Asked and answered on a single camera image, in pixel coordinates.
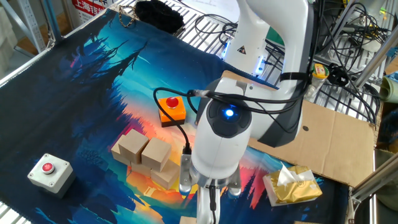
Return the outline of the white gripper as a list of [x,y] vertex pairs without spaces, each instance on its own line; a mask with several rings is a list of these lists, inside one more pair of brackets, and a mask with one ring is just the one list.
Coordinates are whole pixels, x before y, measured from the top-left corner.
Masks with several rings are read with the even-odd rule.
[[215,189],[216,209],[213,212],[210,208],[210,190],[200,187],[197,191],[197,223],[198,224],[219,224],[220,221],[220,189]]

